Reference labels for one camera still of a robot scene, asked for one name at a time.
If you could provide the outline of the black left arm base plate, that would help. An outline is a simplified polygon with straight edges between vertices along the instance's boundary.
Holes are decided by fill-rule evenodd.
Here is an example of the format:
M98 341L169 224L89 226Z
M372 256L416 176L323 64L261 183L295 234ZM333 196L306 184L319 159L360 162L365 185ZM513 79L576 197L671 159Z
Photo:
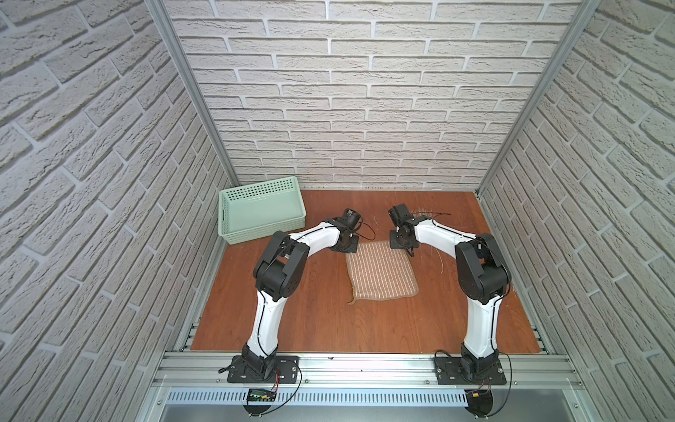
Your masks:
M299 360L296 355L275 355L264 360L257 355L253 355L251 360L236 355L229 365L227 382L294 384L298 381Z

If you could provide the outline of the pink white striped dishcloth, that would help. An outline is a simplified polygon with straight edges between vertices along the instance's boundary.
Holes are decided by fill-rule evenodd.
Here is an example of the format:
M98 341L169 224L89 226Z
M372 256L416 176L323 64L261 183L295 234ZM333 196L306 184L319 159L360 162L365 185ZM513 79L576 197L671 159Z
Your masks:
M352 285L351 304L366 300L384 302L414 297L419 287L408 254L390 248L387 241L359 244L346 255Z

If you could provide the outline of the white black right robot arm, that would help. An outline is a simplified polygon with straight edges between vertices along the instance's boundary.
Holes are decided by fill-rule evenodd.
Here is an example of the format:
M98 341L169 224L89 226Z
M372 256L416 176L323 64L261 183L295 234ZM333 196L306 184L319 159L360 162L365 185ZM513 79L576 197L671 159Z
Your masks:
M391 248L413 255L420 244L429 244L455 259L459 285L469 303L461 374L469 381L485 378L499 365L499 308L512 279L495 238L452 229L428 216L399 216L395 209L390 218L396 227L390 232Z

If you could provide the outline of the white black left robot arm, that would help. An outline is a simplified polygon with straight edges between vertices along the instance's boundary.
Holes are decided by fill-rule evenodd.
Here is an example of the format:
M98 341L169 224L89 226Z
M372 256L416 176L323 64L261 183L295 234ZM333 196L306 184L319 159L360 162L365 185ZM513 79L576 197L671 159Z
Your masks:
M251 337L242 349L244 362L258 376L267 378L274 371L281 318L288 298L300 286L308 259L324 249L355 253L360 225L360 214L348 209L344 216L309 230L272 235L253 272L257 310Z

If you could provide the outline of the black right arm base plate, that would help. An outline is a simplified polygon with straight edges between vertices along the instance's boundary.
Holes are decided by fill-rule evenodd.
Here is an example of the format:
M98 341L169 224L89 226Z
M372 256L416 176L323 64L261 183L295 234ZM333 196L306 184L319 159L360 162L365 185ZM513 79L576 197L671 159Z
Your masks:
M432 361L438 385L491 384L501 386L507 384L497 353L478 359L471 354L434 356Z

